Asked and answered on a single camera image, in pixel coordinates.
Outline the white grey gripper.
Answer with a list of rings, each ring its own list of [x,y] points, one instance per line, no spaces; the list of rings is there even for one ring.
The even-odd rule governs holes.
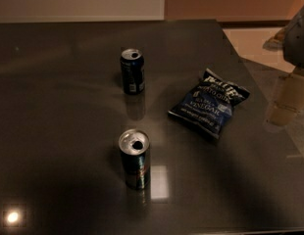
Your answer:
[[[276,126],[288,125],[304,109],[304,5],[285,28],[283,58],[297,67],[275,86],[266,121]]]

